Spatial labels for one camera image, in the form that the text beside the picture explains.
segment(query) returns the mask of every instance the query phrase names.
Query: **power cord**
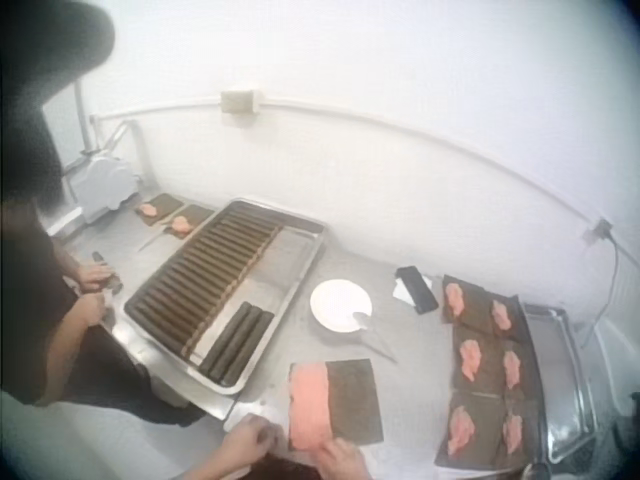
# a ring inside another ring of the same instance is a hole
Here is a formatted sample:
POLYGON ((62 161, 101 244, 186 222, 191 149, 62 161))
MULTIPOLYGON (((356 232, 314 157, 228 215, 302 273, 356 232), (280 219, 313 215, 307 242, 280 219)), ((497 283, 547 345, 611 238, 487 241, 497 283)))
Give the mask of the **power cord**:
POLYGON ((584 343, 582 344, 581 348, 584 348, 584 347, 587 346, 587 344, 591 340, 591 336, 593 335, 593 333, 596 330, 596 326, 598 325, 600 320, 602 320, 602 317, 603 317, 604 313, 609 308, 609 305, 611 304, 611 299, 613 298, 613 292, 614 292, 615 286, 616 286, 616 278, 618 277, 618 265, 620 263, 620 252, 619 252, 619 248, 618 248, 618 242, 615 241, 615 239, 613 238, 613 235, 611 235, 610 231, 606 233, 605 238, 607 240, 609 240, 611 242, 611 244, 613 245, 613 252, 614 252, 614 255, 615 255, 615 263, 613 265, 613 275, 611 276, 611 284, 609 286, 609 296, 607 297, 607 302, 602 306, 602 308, 600 309, 600 311, 596 315, 596 319, 591 324, 591 328, 589 329, 589 333, 587 333, 587 337, 586 337, 584 343))

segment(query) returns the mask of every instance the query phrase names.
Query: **metal container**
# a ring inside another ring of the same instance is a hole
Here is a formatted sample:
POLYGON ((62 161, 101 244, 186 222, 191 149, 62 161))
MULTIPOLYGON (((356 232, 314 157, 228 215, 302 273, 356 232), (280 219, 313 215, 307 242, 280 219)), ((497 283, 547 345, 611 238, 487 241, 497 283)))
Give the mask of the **metal container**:
POLYGON ((595 436, 593 400, 566 312, 523 307, 542 380, 548 459, 557 464, 595 436))
MULTIPOLYGON (((282 229, 265 250, 262 258, 253 266, 233 295, 226 301, 222 310, 217 314, 215 321, 201 336, 188 361, 175 355, 156 338, 146 332, 146 330, 127 315, 124 308, 122 308, 120 312, 141 336, 153 342, 172 359, 180 370, 190 375, 205 387, 222 395, 235 395, 246 385, 260 357, 267 348, 269 341, 275 334, 298 287, 306 277, 313 260, 318 254, 325 232, 324 225, 313 220, 258 202, 236 199, 229 202, 224 208, 202 222, 202 224, 185 239, 185 245, 175 252, 173 256, 179 255, 189 241, 197 236, 202 228, 215 220, 217 216, 222 216, 230 209, 237 208, 243 204, 263 210, 265 215, 268 215, 269 218, 276 220, 282 225, 282 229), (197 370, 197 367, 215 340, 222 333, 233 314, 244 301, 257 305, 263 310, 272 312, 274 318, 254 350, 238 382, 234 386, 227 388, 201 374, 197 370)), ((157 271, 161 271, 173 256, 168 258, 157 271)), ((122 305, 125 305, 134 295, 135 293, 131 295, 131 297, 124 299, 122 305)))

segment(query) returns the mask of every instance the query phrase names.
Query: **person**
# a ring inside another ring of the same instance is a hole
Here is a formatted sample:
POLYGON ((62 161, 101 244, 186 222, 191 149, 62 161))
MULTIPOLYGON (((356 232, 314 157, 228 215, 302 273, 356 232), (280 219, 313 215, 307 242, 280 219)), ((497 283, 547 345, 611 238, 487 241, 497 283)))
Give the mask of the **person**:
MULTIPOLYGON (((220 480, 256 464, 276 445, 278 428, 263 417, 245 416, 225 437, 220 448, 180 478, 220 480)), ((341 438, 323 443, 311 456, 322 480, 371 480, 360 450, 341 438)), ((286 480, 282 475, 277 478, 286 480)))
POLYGON ((79 3, 14 0, 3 7, 2 389, 24 404, 68 401, 154 423, 192 423, 204 413, 156 398, 145 370, 99 326, 100 290, 114 272, 78 264, 38 220, 36 207, 53 208, 62 198, 42 103, 106 59, 111 21, 79 3), (80 296, 64 277, 77 282, 80 296))

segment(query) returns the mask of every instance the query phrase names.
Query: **steel countertop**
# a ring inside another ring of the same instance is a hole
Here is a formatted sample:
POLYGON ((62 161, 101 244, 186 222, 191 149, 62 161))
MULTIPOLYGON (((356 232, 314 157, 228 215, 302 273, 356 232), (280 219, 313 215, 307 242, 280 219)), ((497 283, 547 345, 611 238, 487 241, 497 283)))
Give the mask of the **steel countertop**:
MULTIPOLYGON (((183 243, 167 234, 138 251, 161 228, 150 228, 140 220, 133 210, 139 203, 141 198, 137 196, 65 242, 78 261, 90 262, 92 252, 98 251, 117 271, 124 287, 114 297, 114 312, 121 311, 124 299, 183 243)), ((210 415, 221 420, 228 418, 230 422, 246 411, 256 410, 274 421, 285 419, 288 404, 273 401, 269 392, 286 389, 291 363, 370 358, 385 437, 384 443, 364 448, 370 468, 376 476, 426 478, 425 473, 435 468, 433 460, 446 431, 453 368, 451 326, 441 322, 440 310, 419 316, 413 307, 392 297, 395 269, 393 265, 347 252, 329 236, 239 396, 225 397, 202 386, 139 335, 124 316, 114 316, 110 331, 152 375, 210 415), (324 330, 313 319, 309 307, 311 292, 320 282, 331 278, 352 280, 369 293, 376 329, 393 349, 397 363, 375 351, 375 337, 364 339, 372 349, 364 346, 357 336, 324 330)), ((281 399, 281 393, 275 398, 281 399)))

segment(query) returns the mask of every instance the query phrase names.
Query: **white plate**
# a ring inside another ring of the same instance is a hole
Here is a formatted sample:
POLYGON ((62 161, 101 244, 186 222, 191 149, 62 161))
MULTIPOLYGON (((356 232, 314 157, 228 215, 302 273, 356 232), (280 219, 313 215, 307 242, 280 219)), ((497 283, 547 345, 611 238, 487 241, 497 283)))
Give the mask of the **white plate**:
POLYGON ((326 328, 339 333, 360 329, 353 318, 356 312, 371 316, 373 306, 369 294, 349 280, 327 280, 311 294, 313 316, 326 328))

